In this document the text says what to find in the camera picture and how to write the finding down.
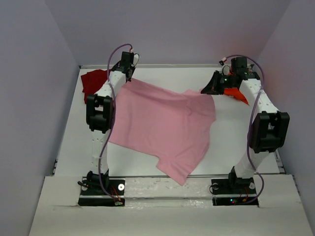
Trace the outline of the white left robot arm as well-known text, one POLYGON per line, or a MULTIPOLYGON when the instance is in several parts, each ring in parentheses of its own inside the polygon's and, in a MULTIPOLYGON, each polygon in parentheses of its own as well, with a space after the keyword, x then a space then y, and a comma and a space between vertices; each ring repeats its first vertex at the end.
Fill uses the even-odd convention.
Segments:
POLYGON ((140 55, 122 52, 121 59, 107 70, 106 82, 87 96, 86 122, 92 135, 92 160, 87 179, 97 180, 108 175, 107 145, 115 120, 116 96, 122 86, 131 80, 140 55))

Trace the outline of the dark red folded t shirt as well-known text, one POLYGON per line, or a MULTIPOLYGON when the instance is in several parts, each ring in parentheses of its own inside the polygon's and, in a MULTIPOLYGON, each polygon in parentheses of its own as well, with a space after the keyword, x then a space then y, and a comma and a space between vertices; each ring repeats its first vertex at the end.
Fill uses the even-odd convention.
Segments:
POLYGON ((81 76, 84 94, 84 103, 87 103, 87 96, 95 94, 107 81, 107 70, 94 70, 81 76))

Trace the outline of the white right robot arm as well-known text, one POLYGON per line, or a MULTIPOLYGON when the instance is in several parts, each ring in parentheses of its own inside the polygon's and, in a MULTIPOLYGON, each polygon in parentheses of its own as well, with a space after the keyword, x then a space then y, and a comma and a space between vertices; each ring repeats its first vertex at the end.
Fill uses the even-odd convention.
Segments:
POLYGON ((258 172, 261 162, 284 145, 290 116, 280 111, 264 91, 264 72, 249 57, 231 55, 219 61, 216 70, 201 94, 223 95, 226 89, 237 89, 251 107, 246 152, 232 168, 238 179, 249 179, 258 172))

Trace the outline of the aluminium table front rail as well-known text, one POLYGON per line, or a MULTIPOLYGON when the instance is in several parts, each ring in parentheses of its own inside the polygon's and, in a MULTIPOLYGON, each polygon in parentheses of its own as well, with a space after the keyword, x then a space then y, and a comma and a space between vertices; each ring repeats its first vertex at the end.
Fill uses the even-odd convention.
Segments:
MULTIPOLYGON (((279 173, 279 174, 266 174, 262 173, 262 176, 278 176, 278 175, 285 175, 285 173, 279 173)), ((138 175, 138 176, 114 176, 110 175, 111 178, 133 178, 133 177, 169 177, 167 175, 138 175)), ((188 175, 188 177, 228 177, 228 174, 213 174, 213 175, 188 175)))

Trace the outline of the orange t shirt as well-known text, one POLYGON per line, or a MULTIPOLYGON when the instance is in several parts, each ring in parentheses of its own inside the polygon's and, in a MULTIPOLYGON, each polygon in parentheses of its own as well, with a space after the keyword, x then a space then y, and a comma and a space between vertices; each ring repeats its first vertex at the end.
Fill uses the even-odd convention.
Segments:
POLYGON ((225 88, 224 95, 230 96, 236 100, 242 101, 243 103, 248 104, 247 99, 245 96, 239 91, 238 88, 225 88))

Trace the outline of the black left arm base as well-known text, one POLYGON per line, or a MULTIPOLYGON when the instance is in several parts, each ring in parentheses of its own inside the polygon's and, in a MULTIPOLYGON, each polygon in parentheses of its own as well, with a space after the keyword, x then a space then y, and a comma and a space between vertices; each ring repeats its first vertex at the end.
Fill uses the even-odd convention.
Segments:
POLYGON ((125 205, 126 182, 121 178, 110 178, 107 173, 88 172, 78 181, 80 195, 78 205, 82 207, 123 207, 125 205))

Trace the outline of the pink t shirt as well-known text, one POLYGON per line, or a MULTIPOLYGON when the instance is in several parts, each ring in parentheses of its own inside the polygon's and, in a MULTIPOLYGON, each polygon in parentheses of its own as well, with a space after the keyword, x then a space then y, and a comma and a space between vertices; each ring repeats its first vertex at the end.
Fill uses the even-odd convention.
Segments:
POLYGON ((216 120, 210 95, 176 93, 133 79, 116 97, 110 142, 158 158, 157 168, 180 185, 204 158, 216 120))

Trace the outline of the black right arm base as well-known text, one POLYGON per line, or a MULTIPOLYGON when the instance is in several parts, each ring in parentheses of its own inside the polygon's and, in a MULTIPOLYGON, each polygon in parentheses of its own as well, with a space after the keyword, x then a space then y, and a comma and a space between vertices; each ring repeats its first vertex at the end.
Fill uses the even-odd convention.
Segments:
POLYGON ((259 205, 253 177, 243 179, 229 173, 228 178, 212 179, 209 192, 214 206, 259 205))

